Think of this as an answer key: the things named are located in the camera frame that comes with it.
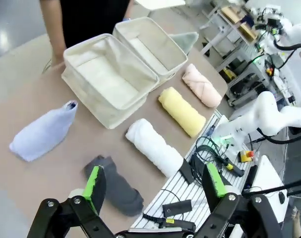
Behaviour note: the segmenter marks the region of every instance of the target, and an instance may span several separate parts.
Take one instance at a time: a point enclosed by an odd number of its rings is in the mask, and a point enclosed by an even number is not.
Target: beige basket
[[[151,18],[120,22],[116,24],[113,35],[159,76],[159,85],[171,78],[187,62],[182,49]]]
[[[159,83],[158,76],[110,34],[68,48],[63,56],[62,78],[108,129],[141,107]]]

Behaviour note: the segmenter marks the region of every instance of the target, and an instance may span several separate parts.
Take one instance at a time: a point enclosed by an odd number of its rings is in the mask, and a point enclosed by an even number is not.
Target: pink rolled towel
[[[220,104],[221,95],[192,63],[186,68],[182,79],[207,107],[214,108]]]

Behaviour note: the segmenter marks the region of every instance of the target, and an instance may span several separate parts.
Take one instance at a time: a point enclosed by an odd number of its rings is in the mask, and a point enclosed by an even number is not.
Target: white slatted surface
[[[216,120],[221,118],[221,114],[216,111],[213,117],[206,124],[200,136],[205,135],[208,129],[216,122]],[[202,139],[201,144],[208,144],[207,140]],[[192,145],[188,154],[186,155],[186,160],[189,161],[191,155],[193,153],[195,144]],[[206,152],[202,152],[201,156],[204,158]],[[250,163],[239,163],[236,158],[229,157],[232,162],[235,163],[240,169],[245,170],[245,174],[242,178],[235,177],[231,173],[229,173],[226,169],[223,170],[223,176],[231,183],[231,185],[237,187],[240,191],[243,189],[243,186],[246,181],[246,177],[248,175],[248,171],[250,168]],[[210,215],[209,206],[205,199],[205,194],[203,188],[201,186],[197,186],[194,183],[188,185],[184,178],[181,176],[180,172],[178,172],[174,177],[170,178],[166,184],[163,186],[163,189],[169,190],[175,193],[178,198],[183,201],[187,199],[191,199],[192,202],[196,201],[193,206],[193,210],[191,212],[184,213],[185,221],[192,221],[196,224],[196,229],[198,230],[207,217]],[[149,206],[145,209],[144,213],[154,217],[163,217],[163,204],[170,204],[173,202],[178,202],[178,199],[168,191],[160,190],[156,197],[152,200]],[[174,216],[174,219],[182,219],[182,215]],[[135,221],[135,223],[131,226],[132,228],[145,228],[145,229],[153,229],[157,228],[158,224],[154,224],[146,219],[142,218],[142,215]]]

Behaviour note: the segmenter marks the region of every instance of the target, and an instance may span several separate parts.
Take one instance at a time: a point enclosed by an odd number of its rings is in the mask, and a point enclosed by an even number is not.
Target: green tape
[[[92,170],[92,173],[87,181],[87,184],[86,184],[86,187],[84,189],[84,192],[82,194],[82,196],[88,201],[90,202],[94,212],[97,214],[97,211],[93,205],[93,202],[92,202],[92,193],[93,193],[93,189],[94,189],[94,186],[95,186],[95,180],[97,178],[97,175],[98,175],[98,172],[99,172],[99,167],[98,166],[95,166],[94,169]]]
[[[227,192],[218,170],[216,169],[215,165],[212,163],[208,163],[206,166],[208,168],[210,177],[213,181],[214,190],[216,191],[217,196],[224,197],[224,195]]]

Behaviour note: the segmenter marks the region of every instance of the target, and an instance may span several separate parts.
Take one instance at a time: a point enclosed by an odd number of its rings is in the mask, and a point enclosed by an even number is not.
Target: computer mouse
[[[280,204],[284,204],[285,199],[286,199],[284,193],[283,192],[279,192],[278,193],[278,197],[279,197]]]

